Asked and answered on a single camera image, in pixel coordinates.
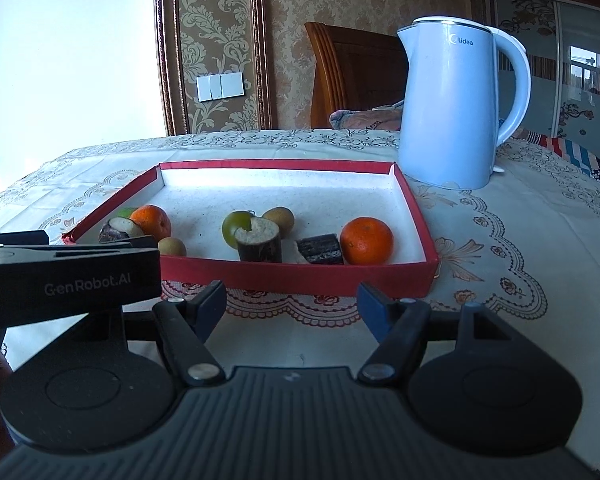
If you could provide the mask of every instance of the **light switch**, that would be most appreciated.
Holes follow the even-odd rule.
[[[231,72],[220,76],[222,81],[222,97],[236,97],[244,95],[242,72]]]
[[[211,101],[211,81],[208,75],[196,78],[198,87],[198,101]]]
[[[211,98],[212,99],[222,99],[222,90],[220,87],[220,75],[219,74],[210,75],[209,79],[211,79]]]

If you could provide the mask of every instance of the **kettle spout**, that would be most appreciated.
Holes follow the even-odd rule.
[[[402,46],[404,47],[407,58],[411,59],[411,55],[416,46],[416,27],[415,25],[410,25],[409,27],[401,28],[398,30],[398,38],[402,42]]]

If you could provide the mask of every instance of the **tablecloth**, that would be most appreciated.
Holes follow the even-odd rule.
[[[391,161],[397,141],[395,132],[285,130],[81,148],[0,194],[0,231],[44,229],[52,243],[60,243],[62,232],[163,161]],[[570,447],[600,468],[600,184],[524,140],[501,146],[498,164],[505,173],[494,174],[480,190],[443,190],[410,181],[442,261],[426,299],[442,310],[483,302],[569,369],[585,399]],[[200,285],[165,282],[163,289],[167,296],[192,296]],[[20,365],[77,319],[10,329],[10,361]],[[230,290],[227,312],[207,345],[227,368],[347,365],[356,372],[376,343],[360,322],[354,298]],[[427,358],[450,349],[432,345]],[[145,346],[136,351],[155,358]]]

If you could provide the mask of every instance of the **kettle handle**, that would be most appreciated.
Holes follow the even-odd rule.
[[[499,28],[488,27],[488,29],[493,33],[496,47],[509,58],[516,77],[516,95],[513,98],[513,106],[498,130],[496,146],[499,146],[513,135],[525,117],[531,98],[531,70],[522,43]]]

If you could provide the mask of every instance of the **wall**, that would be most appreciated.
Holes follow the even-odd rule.
[[[280,128],[310,124],[315,61],[305,22],[395,34],[419,16],[470,17],[470,0],[270,0]]]
[[[192,133],[256,128],[249,0],[179,0],[180,47]],[[244,96],[198,101],[196,77],[243,72]]]
[[[67,150],[165,134],[154,0],[0,0],[0,190]]]

